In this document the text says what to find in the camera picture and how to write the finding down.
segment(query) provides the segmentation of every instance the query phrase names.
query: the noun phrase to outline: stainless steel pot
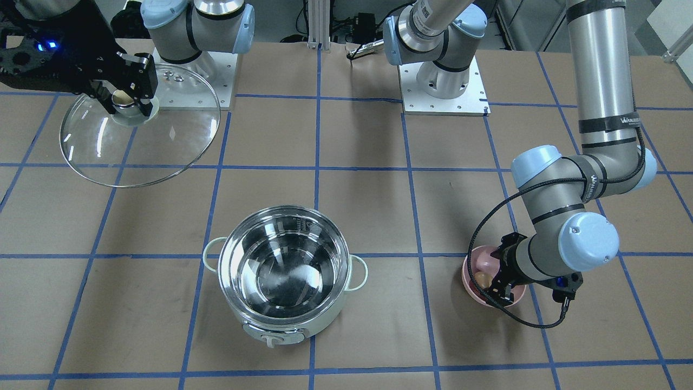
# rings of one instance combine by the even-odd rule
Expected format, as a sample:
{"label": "stainless steel pot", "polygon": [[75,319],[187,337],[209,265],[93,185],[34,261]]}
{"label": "stainless steel pot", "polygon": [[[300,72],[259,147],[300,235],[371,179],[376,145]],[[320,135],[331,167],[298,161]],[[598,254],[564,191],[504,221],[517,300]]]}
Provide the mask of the stainless steel pot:
{"label": "stainless steel pot", "polygon": [[[207,251],[224,241],[217,269]],[[282,205],[258,211],[228,237],[211,240],[202,254],[243,329],[267,346],[295,344],[327,327],[347,292],[363,287],[368,267],[350,255],[344,236],[323,214]],[[349,288],[353,260],[364,280]]]}

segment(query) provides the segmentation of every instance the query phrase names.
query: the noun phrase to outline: white base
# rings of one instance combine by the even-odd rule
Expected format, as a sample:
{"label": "white base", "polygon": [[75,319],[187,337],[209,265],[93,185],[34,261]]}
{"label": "white base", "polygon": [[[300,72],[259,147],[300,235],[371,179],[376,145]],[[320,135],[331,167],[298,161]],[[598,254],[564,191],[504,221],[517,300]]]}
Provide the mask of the white base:
{"label": "white base", "polygon": [[476,57],[472,59],[469,66],[469,84],[466,91],[455,99],[438,99],[419,87],[416,83],[416,74],[419,72],[421,63],[399,66],[405,114],[481,116],[491,113]]}
{"label": "white base", "polygon": [[[234,95],[236,87],[236,68],[238,66],[238,54],[231,53],[219,53],[217,51],[210,51],[209,54],[214,59],[216,63],[217,75],[209,84],[214,89],[214,92],[219,98],[219,106],[222,110],[228,110],[231,106],[231,97]],[[155,62],[162,62],[159,52],[155,49],[154,53]],[[210,98],[208,96],[196,96],[191,94],[189,99],[185,101],[174,101],[174,103],[169,103],[166,99],[160,99],[161,106],[164,108],[213,108],[216,107],[213,101],[207,101]]]}

